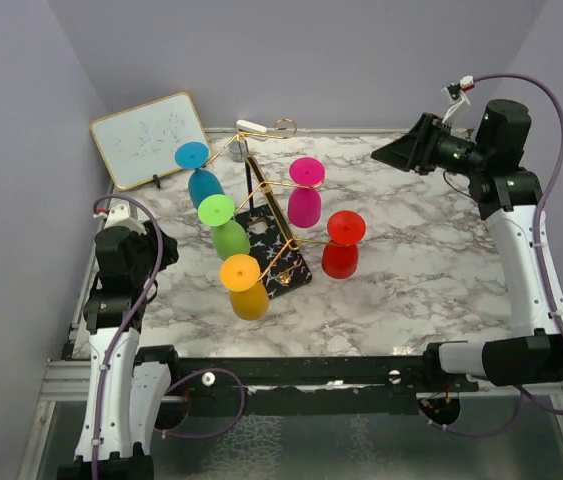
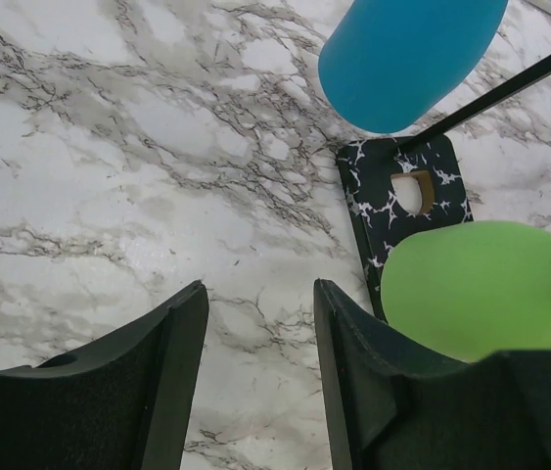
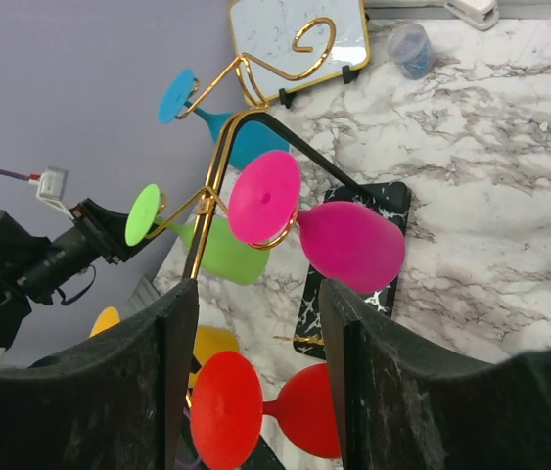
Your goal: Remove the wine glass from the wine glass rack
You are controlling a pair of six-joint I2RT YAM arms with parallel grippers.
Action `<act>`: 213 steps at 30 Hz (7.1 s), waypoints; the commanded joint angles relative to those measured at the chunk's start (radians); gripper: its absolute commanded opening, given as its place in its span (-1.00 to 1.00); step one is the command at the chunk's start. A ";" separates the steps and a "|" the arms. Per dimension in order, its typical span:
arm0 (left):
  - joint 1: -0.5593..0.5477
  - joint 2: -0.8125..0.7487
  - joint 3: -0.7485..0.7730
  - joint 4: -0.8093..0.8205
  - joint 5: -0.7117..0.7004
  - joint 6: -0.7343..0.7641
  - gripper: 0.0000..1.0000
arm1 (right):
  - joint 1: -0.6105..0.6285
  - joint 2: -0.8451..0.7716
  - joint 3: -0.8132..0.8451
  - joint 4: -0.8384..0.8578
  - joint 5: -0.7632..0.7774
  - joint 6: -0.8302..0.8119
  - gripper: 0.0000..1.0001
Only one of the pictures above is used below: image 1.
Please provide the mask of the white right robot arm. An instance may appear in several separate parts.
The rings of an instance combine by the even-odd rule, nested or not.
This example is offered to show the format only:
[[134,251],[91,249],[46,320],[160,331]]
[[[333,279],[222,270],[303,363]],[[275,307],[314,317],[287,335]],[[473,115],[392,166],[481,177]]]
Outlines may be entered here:
[[440,117],[424,113],[409,132],[371,155],[404,172],[427,175],[440,168],[465,176],[500,256],[511,337],[429,345],[420,378],[430,390],[442,391],[464,374],[497,386],[563,381],[563,295],[546,229],[533,224],[542,188],[520,165],[530,126],[525,105],[495,99],[474,140],[453,135]]

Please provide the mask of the red wine glass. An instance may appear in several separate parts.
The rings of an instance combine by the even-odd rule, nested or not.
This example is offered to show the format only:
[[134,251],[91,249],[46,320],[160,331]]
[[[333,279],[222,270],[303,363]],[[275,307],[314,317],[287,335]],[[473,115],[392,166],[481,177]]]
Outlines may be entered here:
[[357,269],[358,243],[366,234],[366,223],[359,214],[342,210],[330,217],[327,231],[330,242],[324,247],[322,269],[332,278],[346,279]]

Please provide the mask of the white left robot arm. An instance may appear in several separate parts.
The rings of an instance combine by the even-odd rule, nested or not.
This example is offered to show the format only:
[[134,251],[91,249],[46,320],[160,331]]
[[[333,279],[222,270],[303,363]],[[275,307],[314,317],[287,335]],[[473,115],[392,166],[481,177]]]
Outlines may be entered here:
[[86,413],[60,479],[151,479],[152,430],[162,395],[181,385],[173,346],[140,347],[156,275],[178,260],[177,242],[151,222],[107,222],[95,237],[99,271],[83,308],[89,332]]

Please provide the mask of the magenta wine glass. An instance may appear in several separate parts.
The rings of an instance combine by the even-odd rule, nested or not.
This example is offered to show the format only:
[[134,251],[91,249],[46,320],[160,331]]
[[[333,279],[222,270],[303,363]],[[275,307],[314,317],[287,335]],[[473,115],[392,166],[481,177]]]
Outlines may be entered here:
[[296,227],[310,228],[321,217],[318,187],[325,179],[325,167],[315,158],[301,157],[290,165],[289,175],[297,187],[288,199],[288,219]]

